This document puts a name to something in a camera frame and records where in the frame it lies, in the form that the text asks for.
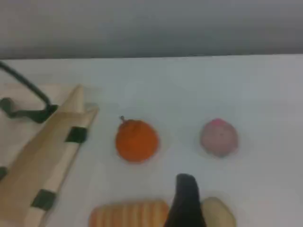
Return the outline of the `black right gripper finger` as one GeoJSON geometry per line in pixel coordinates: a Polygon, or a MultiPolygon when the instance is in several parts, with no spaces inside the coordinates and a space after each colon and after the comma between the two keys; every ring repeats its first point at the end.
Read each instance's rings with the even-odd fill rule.
{"type": "Polygon", "coordinates": [[[189,174],[178,174],[173,203],[164,227],[205,226],[196,179],[189,174]]]}

